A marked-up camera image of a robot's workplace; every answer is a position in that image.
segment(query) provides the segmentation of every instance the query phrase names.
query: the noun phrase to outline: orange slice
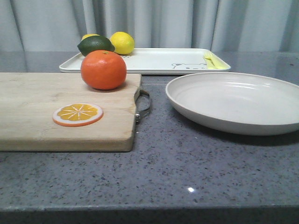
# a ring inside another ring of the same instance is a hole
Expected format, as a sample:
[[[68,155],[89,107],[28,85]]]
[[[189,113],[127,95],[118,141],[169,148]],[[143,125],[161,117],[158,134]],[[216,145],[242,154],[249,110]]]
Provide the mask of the orange slice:
[[[67,127],[78,127],[92,124],[100,120],[103,110],[98,105],[76,103],[63,106],[53,113],[56,124]]]

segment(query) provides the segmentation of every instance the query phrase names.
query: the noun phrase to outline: cutting board handle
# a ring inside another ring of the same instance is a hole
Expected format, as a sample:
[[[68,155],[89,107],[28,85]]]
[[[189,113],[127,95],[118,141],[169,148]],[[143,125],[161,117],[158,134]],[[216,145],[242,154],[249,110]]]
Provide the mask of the cutting board handle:
[[[148,106],[145,109],[137,111],[137,113],[135,114],[135,120],[136,120],[137,124],[140,123],[142,118],[144,118],[145,116],[147,116],[150,113],[150,108],[151,108],[150,94],[148,92],[146,92],[145,90],[140,89],[139,90],[139,97],[140,96],[145,96],[146,98],[148,98],[149,102],[148,102]]]

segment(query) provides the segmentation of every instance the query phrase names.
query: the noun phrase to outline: white plate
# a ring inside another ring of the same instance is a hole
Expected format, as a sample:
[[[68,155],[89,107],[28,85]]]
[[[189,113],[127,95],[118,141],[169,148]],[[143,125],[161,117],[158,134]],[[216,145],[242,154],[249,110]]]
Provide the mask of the white plate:
[[[299,129],[299,86],[278,79],[197,73],[170,81],[166,94],[179,113],[216,130],[276,135]]]
[[[155,75],[184,75],[195,72],[228,71],[230,66],[215,54],[223,69],[208,69],[204,54],[207,49],[135,48],[130,55],[122,56],[128,73]],[[62,72],[80,72],[84,56],[79,53],[59,66]]]

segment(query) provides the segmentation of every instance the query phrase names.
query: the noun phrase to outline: granite countertop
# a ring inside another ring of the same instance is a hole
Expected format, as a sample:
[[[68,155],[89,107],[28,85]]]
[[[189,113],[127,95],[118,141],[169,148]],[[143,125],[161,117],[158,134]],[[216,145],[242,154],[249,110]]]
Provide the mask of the granite countertop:
[[[0,72],[59,72],[75,54],[0,52]],[[216,54],[232,72],[299,84],[297,53]],[[0,224],[297,223],[299,131],[242,136],[195,124],[166,97],[176,77],[142,76],[152,111],[131,152],[0,152]]]

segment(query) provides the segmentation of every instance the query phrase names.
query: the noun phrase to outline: lemon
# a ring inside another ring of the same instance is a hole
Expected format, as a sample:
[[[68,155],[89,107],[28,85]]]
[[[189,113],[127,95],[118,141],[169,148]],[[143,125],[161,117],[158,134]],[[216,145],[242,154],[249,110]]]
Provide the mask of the lemon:
[[[85,38],[87,38],[89,36],[99,36],[99,35],[98,34],[85,34],[81,40],[84,40]]]
[[[80,44],[78,44],[78,49],[84,56],[86,56],[95,50],[114,51],[115,48],[108,38],[100,35],[93,35],[81,40]]]
[[[135,41],[125,32],[116,32],[110,37],[111,43],[115,46],[115,53],[127,55],[134,50]]]

